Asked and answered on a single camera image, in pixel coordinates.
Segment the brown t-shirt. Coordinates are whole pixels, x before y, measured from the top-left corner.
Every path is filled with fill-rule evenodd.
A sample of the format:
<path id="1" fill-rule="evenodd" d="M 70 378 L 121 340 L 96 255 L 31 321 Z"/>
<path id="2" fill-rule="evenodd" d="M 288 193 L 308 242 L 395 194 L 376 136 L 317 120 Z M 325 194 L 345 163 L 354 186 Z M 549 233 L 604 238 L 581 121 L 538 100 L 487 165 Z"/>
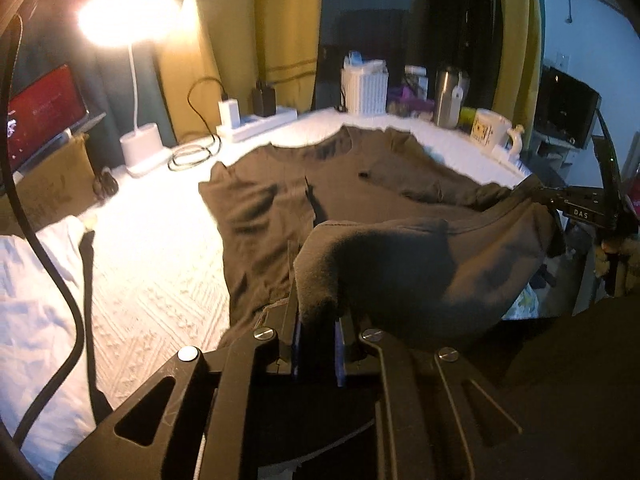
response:
<path id="1" fill-rule="evenodd" d="M 415 344 L 486 330 L 564 252 L 540 187 L 477 183 L 393 128 L 344 126 L 314 145 L 217 162 L 198 190 L 224 248 L 221 341 L 291 294 L 309 328 L 352 312 Z"/>

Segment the white mug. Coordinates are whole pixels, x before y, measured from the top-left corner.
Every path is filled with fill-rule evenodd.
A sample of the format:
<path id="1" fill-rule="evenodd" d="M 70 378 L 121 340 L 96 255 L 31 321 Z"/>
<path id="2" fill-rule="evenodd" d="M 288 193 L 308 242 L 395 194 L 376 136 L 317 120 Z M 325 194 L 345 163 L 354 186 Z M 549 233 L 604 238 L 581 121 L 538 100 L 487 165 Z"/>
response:
<path id="1" fill-rule="evenodd" d="M 512 125 L 509 119 L 493 110 L 476 110 L 471 140 L 484 154 L 503 160 L 518 159 L 523 149 L 523 136 L 522 125 Z"/>

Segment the steel tumbler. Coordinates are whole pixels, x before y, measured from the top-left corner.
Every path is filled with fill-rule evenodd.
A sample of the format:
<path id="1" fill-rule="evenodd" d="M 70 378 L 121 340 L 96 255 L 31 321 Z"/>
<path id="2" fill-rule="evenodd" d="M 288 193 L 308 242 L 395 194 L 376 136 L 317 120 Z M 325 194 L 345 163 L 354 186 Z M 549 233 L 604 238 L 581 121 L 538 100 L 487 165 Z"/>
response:
<path id="1" fill-rule="evenodd" d="M 469 86 L 470 77 L 461 68 L 447 65 L 437 73 L 434 108 L 434 123 L 437 127 L 457 127 Z"/>

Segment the white folded garment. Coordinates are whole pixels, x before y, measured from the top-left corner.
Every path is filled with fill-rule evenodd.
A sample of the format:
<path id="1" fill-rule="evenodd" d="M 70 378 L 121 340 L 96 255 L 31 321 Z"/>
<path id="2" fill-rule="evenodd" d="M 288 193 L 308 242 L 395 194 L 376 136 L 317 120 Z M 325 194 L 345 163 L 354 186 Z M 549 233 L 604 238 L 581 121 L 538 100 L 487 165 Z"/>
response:
<path id="1" fill-rule="evenodd" d="M 85 280 L 80 243 L 88 223 L 69 216 L 37 233 L 78 307 Z M 72 312 L 32 248 L 21 237 L 1 237 L 1 419 L 10 434 L 76 340 Z M 22 446 L 42 478 L 96 428 L 83 354 L 30 428 Z"/>

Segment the purple cloth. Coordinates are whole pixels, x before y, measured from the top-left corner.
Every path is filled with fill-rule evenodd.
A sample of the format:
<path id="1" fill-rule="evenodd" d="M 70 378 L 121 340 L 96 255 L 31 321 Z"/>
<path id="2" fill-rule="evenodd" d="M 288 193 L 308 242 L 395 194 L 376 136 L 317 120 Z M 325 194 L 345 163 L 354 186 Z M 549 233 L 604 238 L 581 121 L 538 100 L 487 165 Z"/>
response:
<path id="1" fill-rule="evenodd" d="M 431 122 L 434 117 L 434 108 L 433 100 L 420 98 L 405 84 L 388 90 L 386 103 L 388 114 Z"/>

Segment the white jar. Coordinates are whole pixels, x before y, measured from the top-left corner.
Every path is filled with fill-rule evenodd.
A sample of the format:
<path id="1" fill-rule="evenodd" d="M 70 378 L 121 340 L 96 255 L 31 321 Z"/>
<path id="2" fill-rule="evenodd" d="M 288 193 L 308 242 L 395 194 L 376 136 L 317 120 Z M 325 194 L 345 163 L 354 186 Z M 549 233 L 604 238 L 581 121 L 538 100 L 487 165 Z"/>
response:
<path id="1" fill-rule="evenodd" d="M 406 86 L 417 99 L 426 101 L 428 98 L 428 73 L 423 66 L 406 65 L 404 69 Z"/>

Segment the white plastic basket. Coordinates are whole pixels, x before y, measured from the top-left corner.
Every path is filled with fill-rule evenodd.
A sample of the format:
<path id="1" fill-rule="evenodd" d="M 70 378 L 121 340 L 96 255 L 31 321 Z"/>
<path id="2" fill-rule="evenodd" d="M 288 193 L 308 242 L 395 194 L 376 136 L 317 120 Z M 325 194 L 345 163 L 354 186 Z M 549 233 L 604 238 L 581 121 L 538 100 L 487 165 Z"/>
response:
<path id="1" fill-rule="evenodd" d="M 386 113 L 388 71 L 384 60 L 365 60 L 358 51 L 349 51 L 341 70 L 344 107 L 356 116 Z"/>

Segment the cardboard box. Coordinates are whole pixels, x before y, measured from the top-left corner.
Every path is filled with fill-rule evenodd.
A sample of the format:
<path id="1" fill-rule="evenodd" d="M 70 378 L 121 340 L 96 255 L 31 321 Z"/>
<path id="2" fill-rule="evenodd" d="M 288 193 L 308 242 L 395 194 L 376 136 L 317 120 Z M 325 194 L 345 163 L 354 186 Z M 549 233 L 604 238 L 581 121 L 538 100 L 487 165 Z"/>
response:
<path id="1" fill-rule="evenodd" d="M 17 183 L 17 196 L 35 232 L 78 216 L 98 201 L 86 140 L 85 134 L 74 136 Z"/>

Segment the white power strip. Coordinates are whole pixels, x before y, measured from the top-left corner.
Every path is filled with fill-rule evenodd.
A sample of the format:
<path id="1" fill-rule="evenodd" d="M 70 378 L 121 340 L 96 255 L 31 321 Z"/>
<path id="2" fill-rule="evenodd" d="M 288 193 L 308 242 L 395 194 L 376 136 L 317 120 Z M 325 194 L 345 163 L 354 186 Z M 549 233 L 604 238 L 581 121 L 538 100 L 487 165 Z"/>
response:
<path id="1" fill-rule="evenodd" d="M 240 124 L 235 128 L 224 125 L 217 126 L 216 133 L 222 140 L 233 143 L 242 142 L 266 131 L 280 128 L 291 122 L 296 122 L 297 118 L 298 113 L 295 108 L 278 106 L 276 108 L 276 114 L 272 116 L 245 116 L 241 118 Z"/>

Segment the white charger adapter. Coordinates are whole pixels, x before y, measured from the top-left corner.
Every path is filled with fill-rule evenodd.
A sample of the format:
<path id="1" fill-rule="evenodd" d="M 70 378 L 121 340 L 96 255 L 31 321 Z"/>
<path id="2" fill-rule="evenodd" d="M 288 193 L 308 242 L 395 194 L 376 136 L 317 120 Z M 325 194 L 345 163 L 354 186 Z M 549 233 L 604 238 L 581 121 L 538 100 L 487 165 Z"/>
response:
<path id="1" fill-rule="evenodd" d="M 236 129 L 241 125 L 239 103 L 236 99 L 218 102 L 220 125 L 226 129 Z"/>

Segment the black charger adapter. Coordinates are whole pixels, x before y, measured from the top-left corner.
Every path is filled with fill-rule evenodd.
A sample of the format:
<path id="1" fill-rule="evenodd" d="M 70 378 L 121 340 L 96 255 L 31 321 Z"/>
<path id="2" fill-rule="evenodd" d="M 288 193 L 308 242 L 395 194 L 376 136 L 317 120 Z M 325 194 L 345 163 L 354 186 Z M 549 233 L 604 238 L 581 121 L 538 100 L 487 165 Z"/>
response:
<path id="1" fill-rule="evenodd" d="M 271 117 L 276 114 L 276 89 L 265 81 L 256 81 L 252 89 L 253 112 L 259 117 Z"/>

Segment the red screen tablet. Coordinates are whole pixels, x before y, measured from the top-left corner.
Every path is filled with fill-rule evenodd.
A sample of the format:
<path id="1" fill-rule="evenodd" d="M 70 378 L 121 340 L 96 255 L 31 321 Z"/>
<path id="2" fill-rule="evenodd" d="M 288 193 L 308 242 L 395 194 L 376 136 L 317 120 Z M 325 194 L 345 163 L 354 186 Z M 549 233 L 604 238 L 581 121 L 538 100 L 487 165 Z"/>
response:
<path id="1" fill-rule="evenodd" d="M 62 64 L 51 70 L 10 101 L 11 170 L 26 174 L 74 134 L 88 132 L 105 116 L 105 112 L 87 104 L 70 66 Z"/>

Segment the yellow curtain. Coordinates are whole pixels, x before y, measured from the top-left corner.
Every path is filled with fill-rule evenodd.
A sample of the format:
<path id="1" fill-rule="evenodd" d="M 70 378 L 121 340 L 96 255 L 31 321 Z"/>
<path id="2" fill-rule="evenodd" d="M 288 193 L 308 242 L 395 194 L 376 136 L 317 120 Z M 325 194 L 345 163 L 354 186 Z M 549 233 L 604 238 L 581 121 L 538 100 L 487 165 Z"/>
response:
<path id="1" fill-rule="evenodd" d="M 163 97 L 177 142 L 206 136 L 220 123 L 224 93 L 252 110 L 258 82 L 276 101 L 311 107 L 321 0 L 178 0 L 180 23 L 157 48 Z"/>

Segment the white desk lamp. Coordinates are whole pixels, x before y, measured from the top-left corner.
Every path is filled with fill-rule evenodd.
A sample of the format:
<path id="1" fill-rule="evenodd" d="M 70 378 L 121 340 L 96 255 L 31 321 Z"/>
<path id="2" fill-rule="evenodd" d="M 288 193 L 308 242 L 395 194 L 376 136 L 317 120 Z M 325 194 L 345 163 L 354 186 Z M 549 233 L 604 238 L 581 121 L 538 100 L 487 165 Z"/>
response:
<path id="1" fill-rule="evenodd" d="M 125 49 L 132 85 L 132 130 L 120 138 L 126 170 L 140 178 L 170 159 L 171 150 L 160 140 L 155 122 L 140 124 L 139 83 L 134 46 L 160 42 L 178 24 L 176 0 L 86 0 L 77 11 L 85 38 L 103 49 Z"/>

